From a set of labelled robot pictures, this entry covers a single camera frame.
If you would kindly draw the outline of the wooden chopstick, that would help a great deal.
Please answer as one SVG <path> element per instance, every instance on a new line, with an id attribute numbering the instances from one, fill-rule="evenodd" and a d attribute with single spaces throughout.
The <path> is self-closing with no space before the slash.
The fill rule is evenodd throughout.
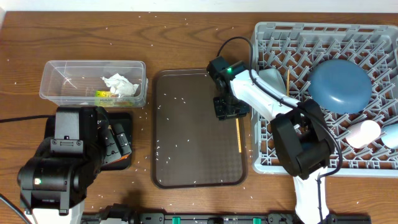
<path id="1" fill-rule="evenodd" d="M 237 134 L 237 142 L 238 142 L 238 152 L 242 153 L 242 144 L 241 144 L 241 131 L 240 131 L 240 123 L 239 118 L 235 119 L 236 122 L 236 134 Z"/>
<path id="2" fill-rule="evenodd" d="M 286 78 L 286 95 L 290 96 L 290 69 L 287 70 L 287 78 Z"/>

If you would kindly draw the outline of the light blue rice bowl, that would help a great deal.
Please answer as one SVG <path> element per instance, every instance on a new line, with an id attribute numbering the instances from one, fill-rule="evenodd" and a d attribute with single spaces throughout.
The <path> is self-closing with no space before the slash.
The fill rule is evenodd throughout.
<path id="1" fill-rule="evenodd" d="M 286 94 L 286 85 L 284 79 L 276 68 L 260 70 L 258 75 L 275 90 Z"/>

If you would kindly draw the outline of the white tissue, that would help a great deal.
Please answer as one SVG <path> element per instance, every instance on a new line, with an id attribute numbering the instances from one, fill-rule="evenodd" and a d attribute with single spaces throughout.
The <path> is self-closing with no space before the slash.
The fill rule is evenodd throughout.
<path id="1" fill-rule="evenodd" d="M 102 77 L 101 79 L 109 88 L 110 92 L 119 97 L 134 96 L 137 89 L 140 87 L 140 84 L 133 84 L 126 77 L 118 73 L 109 78 Z"/>

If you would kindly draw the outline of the orange carrot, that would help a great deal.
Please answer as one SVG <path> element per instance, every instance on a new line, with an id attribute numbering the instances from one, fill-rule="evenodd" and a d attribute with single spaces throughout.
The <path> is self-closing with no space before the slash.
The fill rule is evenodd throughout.
<path id="1" fill-rule="evenodd" d="M 122 160 L 124 160 L 124 159 L 127 159 L 129 156 L 130 156 L 130 155 L 124 155 L 124 156 L 122 156 L 120 159 L 116 160 L 115 162 L 119 162 L 119 161 L 122 161 Z"/>

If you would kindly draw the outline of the dark blue plate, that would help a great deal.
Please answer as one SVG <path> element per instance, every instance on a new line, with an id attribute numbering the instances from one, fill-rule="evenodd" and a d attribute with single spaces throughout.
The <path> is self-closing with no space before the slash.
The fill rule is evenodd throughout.
<path id="1" fill-rule="evenodd" d="M 347 60 L 320 63 L 309 74 L 308 81 L 308 93 L 313 100 L 334 113 L 358 113 L 371 99 L 371 79 L 359 65 Z"/>

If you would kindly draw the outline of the yellow snack wrapper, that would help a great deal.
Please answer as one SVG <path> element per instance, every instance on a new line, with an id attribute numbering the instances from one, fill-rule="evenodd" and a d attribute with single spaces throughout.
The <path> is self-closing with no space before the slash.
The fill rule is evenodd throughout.
<path id="1" fill-rule="evenodd" d="M 95 105 L 102 107 L 128 107 L 134 104 L 124 98 L 119 98 L 118 95 L 110 91 L 96 90 Z"/>

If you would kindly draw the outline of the pink plastic cup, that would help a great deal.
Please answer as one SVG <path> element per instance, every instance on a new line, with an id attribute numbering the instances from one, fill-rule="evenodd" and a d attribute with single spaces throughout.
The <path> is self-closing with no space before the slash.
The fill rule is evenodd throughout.
<path id="1" fill-rule="evenodd" d="M 348 128 L 347 143 L 353 148 L 364 148 L 381 134 L 380 126 L 372 120 L 356 123 Z"/>

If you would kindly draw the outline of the light blue plastic cup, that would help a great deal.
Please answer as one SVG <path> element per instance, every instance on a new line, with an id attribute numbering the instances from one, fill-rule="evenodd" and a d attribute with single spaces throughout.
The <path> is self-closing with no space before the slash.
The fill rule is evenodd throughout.
<path id="1" fill-rule="evenodd" d="M 382 142 L 383 144 L 391 149 L 397 149 L 398 146 L 398 124 L 391 124 L 382 128 L 382 132 L 385 133 L 383 135 Z"/>

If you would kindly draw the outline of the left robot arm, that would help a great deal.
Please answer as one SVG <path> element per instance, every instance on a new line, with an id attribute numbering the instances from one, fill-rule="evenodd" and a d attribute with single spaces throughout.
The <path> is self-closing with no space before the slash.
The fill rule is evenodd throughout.
<path id="1" fill-rule="evenodd" d="M 102 171 L 131 165 L 132 117 L 100 106 L 66 105 L 20 169 L 21 207 L 29 223 L 80 223 L 88 187 Z"/>

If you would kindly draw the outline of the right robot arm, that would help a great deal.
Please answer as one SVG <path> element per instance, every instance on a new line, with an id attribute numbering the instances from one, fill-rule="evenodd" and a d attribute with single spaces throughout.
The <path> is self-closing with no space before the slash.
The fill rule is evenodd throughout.
<path id="1" fill-rule="evenodd" d="M 230 65 L 218 56 L 206 71 L 220 92 L 213 100 L 216 117 L 240 118 L 252 108 L 268 119 L 279 163 L 294 178 L 296 216 L 302 223 L 327 223 L 324 181 L 331 154 L 341 149 L 320 106 L 283 94 L 242 61 Z"/>

